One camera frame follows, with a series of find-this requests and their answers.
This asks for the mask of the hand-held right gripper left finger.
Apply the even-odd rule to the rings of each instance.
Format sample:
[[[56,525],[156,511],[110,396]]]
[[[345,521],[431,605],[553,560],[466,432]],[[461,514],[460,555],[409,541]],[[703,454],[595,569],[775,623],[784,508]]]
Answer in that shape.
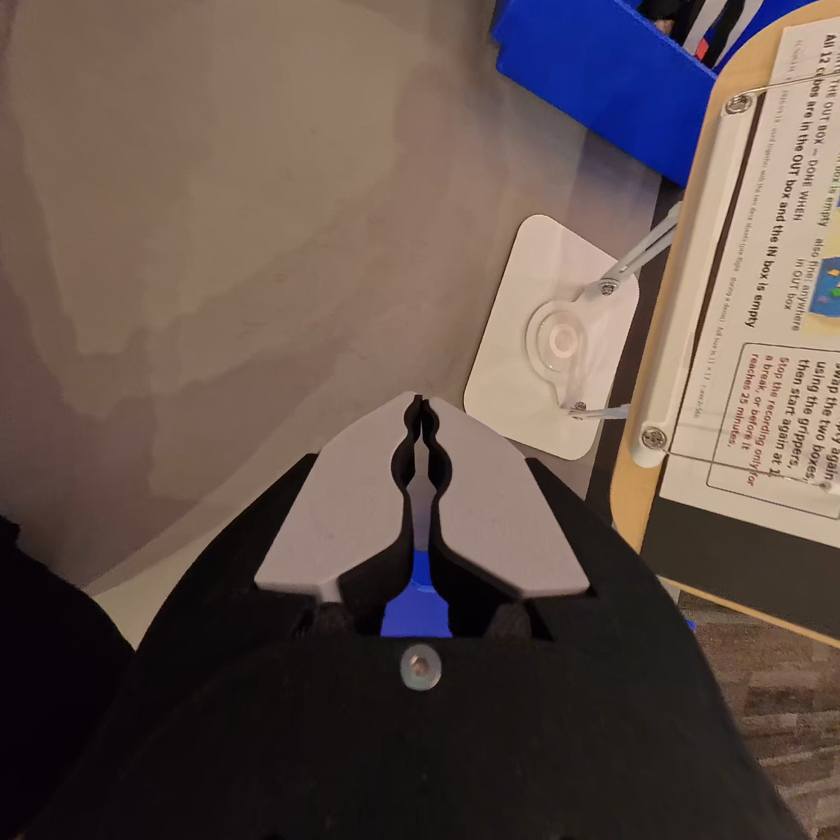
[[[316,455],[255,586],[339,606],[365,636],[380,636],[387,606],[410,583],[413,510],[408,486],[421,396],[405,392],[364,415]]]

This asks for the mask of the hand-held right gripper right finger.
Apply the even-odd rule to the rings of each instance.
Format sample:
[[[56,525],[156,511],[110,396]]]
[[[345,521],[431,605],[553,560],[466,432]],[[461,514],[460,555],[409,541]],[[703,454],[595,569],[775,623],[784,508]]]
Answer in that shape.
[[[532,635],[527,602],[577,597],[589,580],[529,463],[446,401],[423,403],[434,486],[428,556],[455,637]]]

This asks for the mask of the white stand base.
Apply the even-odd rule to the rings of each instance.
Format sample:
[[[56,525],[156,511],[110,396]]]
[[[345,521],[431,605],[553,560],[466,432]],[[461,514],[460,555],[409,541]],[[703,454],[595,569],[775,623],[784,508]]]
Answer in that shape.
[[[638,303],[635,275],[603,295],[616,259],[550,217],[519,227],[469,373],[468,415],[566,460],[593,447]]]

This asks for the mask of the printed instruction sheet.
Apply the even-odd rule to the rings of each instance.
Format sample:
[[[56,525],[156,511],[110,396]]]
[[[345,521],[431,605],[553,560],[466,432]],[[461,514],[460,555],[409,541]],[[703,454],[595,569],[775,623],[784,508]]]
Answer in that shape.
[[[838,547],[838,17],[787,28],[659,495]]]

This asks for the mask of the white sheet holder strip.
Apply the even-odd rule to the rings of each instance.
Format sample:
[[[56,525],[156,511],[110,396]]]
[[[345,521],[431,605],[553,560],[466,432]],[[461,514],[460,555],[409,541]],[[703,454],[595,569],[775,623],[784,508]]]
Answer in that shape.
[[[659,467],[671,446],[711,269],[760,101],[756,93],[731,96],[701,132],[626,426],[629,455],[643,469]]]

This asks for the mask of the person's dark clothing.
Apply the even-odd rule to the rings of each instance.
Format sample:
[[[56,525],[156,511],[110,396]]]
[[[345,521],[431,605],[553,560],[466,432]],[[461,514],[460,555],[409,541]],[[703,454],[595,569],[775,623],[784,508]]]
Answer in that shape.
[[[22,835],[78,762],[133,648],[1,518],[1,838]]]

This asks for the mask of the black and white striped object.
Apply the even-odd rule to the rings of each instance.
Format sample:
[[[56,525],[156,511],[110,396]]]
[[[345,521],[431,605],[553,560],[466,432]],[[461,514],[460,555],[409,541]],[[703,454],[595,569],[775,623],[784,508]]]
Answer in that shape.
[[[759,12],[763,1],[630,2],[663,35],[713,69]]]

